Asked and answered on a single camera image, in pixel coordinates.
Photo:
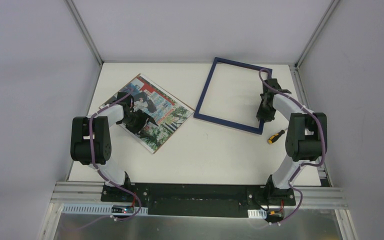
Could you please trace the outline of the colourful photo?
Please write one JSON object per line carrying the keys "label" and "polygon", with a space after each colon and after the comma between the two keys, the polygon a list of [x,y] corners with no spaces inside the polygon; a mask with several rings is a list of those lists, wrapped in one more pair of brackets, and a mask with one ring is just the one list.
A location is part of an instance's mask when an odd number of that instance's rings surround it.
{"label": "colourful photo", "polygon": [[154,154],[194,113],[188,105],[143,74],[137,75],[98,108],[102,109],[130,94],[118,104],[124,118],[117,122]]}

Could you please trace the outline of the blue wooden picture frame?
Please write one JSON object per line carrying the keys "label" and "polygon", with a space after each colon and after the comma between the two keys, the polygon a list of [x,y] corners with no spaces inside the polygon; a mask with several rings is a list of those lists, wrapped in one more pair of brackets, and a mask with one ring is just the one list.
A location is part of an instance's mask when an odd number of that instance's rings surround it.
{"label": "blue wooden picture frame", "polygon": [[215,57],[194,118],[260,135],[264,123],[256,118],[263,91],[259,70],[274,72],[272,64],[250,64]]}

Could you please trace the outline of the black yellow screwdriver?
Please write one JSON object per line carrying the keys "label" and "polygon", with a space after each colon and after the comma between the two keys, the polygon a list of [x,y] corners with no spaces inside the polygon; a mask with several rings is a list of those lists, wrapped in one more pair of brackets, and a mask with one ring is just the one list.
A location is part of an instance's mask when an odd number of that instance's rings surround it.
{"label": "black yellow screwdriver", "polygon": [[269,145],[275,143],[281,136],[283,136],[286,132],[288,131],[288,128],[284,128],[282,129],[281,131],[273,134],[272,136],[270,136],[268,139],[267,139],[267,143]]}

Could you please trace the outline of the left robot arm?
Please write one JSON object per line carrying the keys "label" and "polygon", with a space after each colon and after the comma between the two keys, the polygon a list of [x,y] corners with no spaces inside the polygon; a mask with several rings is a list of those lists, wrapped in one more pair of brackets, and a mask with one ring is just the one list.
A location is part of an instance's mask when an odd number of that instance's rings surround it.
{"label": "left robot arm", "polygon": [[112,159],[110,127],[123,125],[139,138],[149,138],[145,127],[157,125],[153,117],[142,110],[134,110],[131,92],[119,91],[104,106],[88,116],[77,116],[72,120],[70,156],[73,161],[89,166],[104,179],[107,186],[114,186],[113,195],[120,202],[132,198],[133,189],[129,177]]}

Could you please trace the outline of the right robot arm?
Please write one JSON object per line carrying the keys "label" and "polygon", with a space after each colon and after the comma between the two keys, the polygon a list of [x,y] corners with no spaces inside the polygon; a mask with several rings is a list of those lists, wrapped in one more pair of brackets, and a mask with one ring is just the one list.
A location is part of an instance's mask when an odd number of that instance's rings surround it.
{"label": "right robot arm", "polygon": [[293,194],[293,183],[306,166],[316,166],[327,151],[327,116],[313,112],[282,89],[277,79],[263,80],[263,93],[256,118],[268,123],[280,112],[287,120],[286,156],[277,171],[271,174],[263,188],[264,200],[276,205]]}

